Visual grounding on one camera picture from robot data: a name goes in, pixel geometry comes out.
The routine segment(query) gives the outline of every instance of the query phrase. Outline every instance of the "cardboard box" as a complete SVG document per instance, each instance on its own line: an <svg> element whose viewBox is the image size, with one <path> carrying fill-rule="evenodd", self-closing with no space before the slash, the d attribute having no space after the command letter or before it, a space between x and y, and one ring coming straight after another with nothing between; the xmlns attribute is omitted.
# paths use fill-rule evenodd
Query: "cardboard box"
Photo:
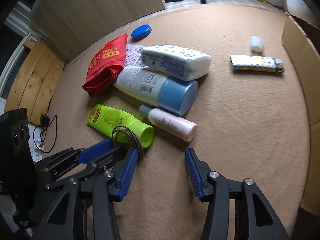
<svg viewBox="0 0 320 240"><path fill-rule="evenodd" d="M305 96L310 127L309 170L300 206L320 215L320 30L289 15L282 43L296 69Z"/></svg>

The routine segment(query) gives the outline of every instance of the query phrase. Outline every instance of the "pink lotion bottle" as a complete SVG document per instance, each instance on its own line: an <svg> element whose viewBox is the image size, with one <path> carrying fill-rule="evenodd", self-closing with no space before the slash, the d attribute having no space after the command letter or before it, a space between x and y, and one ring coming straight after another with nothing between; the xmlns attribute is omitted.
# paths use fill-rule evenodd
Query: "pink lotion bottle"
<svg viewBox="0 0 320 240"><path fill-rule="evenodd" d="M144 116L147 116L153 125L181 138L186 142L190 142L196 134L196 123L190 122L182 117L169 114L159 108L152 109L148 106L141 105L139 107L139 112Z"/></svg>

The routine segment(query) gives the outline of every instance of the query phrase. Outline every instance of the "green bottle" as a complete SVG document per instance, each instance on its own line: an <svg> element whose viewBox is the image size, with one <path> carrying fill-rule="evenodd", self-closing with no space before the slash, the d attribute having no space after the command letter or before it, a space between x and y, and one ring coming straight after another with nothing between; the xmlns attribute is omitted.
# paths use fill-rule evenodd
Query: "green bottle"
<svg viewBox="0 0 320 240"><path fill-rule="evenodd" d="M153 127L141 122L132 114L100 104L96 104L92 108L87 119L87 124L93 126L109 138L111 138L115 126L124 125L139 137L143 148L148 148L155 137ZM117 140L125 143L132 142L124 133L119 133Z"/></svg>

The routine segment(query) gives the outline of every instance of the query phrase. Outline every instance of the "barcode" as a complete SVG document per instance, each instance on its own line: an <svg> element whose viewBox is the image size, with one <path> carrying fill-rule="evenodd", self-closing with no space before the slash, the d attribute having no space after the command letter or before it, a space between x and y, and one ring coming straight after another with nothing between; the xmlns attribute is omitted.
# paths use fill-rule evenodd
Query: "barcode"
<svg viewBox="0 0 320 240"><path fill-rule="evenodd" d="M145 65L143 65L142 62L138 62L138 61L134 65L136 67L145 67Z"/></svg>
<svg viewBox="0 0 320 240"><path fill-rule="evenodd" d="M139 87L139 90L142 90L142 91L145 91L148 93L151 93L152 89L153 89L153 87L146 86L146 85L140 85L140 87Z"/></svg>

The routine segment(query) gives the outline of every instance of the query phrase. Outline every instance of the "beige carpet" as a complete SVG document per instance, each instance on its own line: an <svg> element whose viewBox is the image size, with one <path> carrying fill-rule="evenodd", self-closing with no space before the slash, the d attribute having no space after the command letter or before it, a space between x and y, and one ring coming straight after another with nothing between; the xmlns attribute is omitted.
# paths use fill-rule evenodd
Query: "beige carpet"
<svg viewBox="0 0 320 240"><path fill-rule="evenodd" d="M228 179L252 178L270 201L288 233L292 232L304 190L309 160L309 130L303 93L281 44L286 15L258 8L213 5L147 19L152 33L139 43L172 44L212 56L210 73L201 78L197 98L186 118L198 124L188 145L156 129L156 138L137 167L128 196L115 204L120 235L126 239L200 239L207 204L194 197L184 151L194 147L200 160ZM130 35L135 28L130 27ZM229 55L250 55L250 36L262 38L264 55L282 59L283 76L237 73ZM125 110L141 119L142 103L110 87L98 98L81 88L87 68L108 36L71 62L62 73L50 106L58 116L53 153L89 147L105 137L86 126L95 103ZM49 130L46 149L55 128ZM234 208L230 211L234 226ZM229 239L233 236L229 230Z"/></svg>

